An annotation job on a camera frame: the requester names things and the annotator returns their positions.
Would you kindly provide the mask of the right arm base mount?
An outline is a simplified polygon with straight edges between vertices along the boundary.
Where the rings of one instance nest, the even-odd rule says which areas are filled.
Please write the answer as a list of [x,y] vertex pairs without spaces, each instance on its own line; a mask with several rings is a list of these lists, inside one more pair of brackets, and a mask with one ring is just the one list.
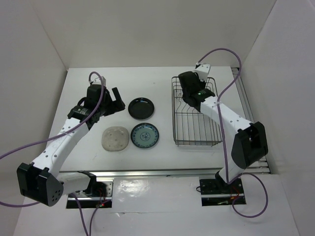
[[201,194],[202,206],[246,205],[243,184],[240,178],[232,184],[221,184],[215,178],[200,179],[196,191]]

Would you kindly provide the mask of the black round plate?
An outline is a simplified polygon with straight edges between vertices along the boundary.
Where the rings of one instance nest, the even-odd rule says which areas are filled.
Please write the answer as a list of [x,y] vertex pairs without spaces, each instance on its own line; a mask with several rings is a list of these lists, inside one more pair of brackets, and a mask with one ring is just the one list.
[[145,97],[133,99],[128,105],[128,113],[137,120],[146,120],[150,118],[155,111],[154,104]]

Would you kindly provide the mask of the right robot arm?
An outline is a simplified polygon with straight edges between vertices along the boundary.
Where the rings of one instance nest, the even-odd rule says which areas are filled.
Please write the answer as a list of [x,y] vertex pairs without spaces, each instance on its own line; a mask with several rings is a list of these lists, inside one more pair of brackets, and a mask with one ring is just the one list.
[[184,72],[178,77],[183,100],[221,128],[224,167],[216,174],[215,188],[225,193],[250,165],[268,154],[265,127],[259,121],[253,123],[241,117],[224,105],[219,96],[206,88],[206,83],[199,79],[196,72]]

